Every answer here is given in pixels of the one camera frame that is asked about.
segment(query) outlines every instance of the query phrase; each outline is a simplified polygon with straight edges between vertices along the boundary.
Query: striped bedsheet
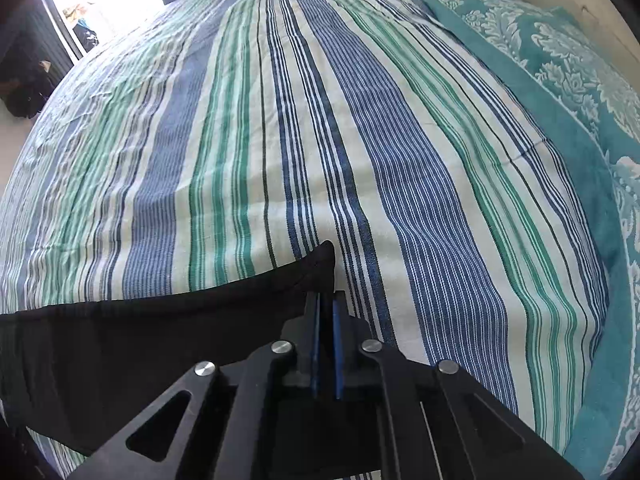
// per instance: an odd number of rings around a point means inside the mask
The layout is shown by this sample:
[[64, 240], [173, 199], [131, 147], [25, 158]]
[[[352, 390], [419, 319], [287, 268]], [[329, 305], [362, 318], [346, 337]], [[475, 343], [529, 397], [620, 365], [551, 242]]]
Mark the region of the striped bedsheet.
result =
[[[56, 89], [0, 206], [0, 312], [199, 290], [323, 240], [412, 360], [562, 452], [607, 309], [561, 156], [417, 0], [179, 0]], [[67, 475], [82, 457], [36, 441]]]

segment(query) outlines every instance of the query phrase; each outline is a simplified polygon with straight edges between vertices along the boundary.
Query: teal floral fabric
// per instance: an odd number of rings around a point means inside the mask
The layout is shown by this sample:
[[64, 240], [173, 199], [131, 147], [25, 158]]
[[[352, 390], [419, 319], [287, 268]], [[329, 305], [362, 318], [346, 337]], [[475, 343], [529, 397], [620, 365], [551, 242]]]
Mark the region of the teal floral fabric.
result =
[[532, 114], [587, 210], [609, 309], [564, 456], [606, 478], [640, 432], [640, 99], [561, 9], [423, 1]]

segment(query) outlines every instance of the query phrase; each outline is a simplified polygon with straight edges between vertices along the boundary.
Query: silver bolt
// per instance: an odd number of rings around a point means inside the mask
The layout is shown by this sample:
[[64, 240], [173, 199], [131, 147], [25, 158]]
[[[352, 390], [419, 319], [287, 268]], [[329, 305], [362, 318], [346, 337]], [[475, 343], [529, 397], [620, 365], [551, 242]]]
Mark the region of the silver bolt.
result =
[[271, 345], [271, 351], [274, 354], [287, 354], [291, 352], [292, 349], [293, 345], [289, 341], [284, 340], [276, 341]]
[[196, 372], [196, 375], [205, 377], [207, 375], [211, 375], [216, 371], [216, 365], [211, 361], [200, 361], [198, 364], [196, 364], [193, 370]]
[[362, 349], [370, 354], [375, 354], [382, 350], [382, 343], [377, 339], [365, 339], [362, 342]]
[[438, 370], [440, 370], [443, 374], [453, 375], [458, 370], [460, 370], [460, 365], [450, 359], [443, 359], [438, 363]]

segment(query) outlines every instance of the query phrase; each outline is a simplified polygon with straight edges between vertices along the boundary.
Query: floor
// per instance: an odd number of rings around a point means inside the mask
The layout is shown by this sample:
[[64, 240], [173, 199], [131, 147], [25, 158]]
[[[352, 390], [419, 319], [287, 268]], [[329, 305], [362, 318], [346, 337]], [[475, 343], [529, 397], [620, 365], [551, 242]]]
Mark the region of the floor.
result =
[[0, 100], [0, 197], [31, 126], [32, 121], [12, 116]]

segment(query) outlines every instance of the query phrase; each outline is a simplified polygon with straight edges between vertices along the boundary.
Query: triangular cutout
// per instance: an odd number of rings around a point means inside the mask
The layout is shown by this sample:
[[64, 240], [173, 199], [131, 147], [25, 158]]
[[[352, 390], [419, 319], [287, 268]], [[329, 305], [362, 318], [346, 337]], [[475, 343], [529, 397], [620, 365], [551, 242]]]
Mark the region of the triangular cutout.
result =
[[487, 456], [496, 458], [502, 454], [522, 449], [524, 446], [523, 438], [482, 399], [474, 394], [466, 394], [465, 403]]
[[175, 394], [127, 439], [127, 448], [155, 462], [162, 462], [190, 400], [191, 394], [187, 391]]

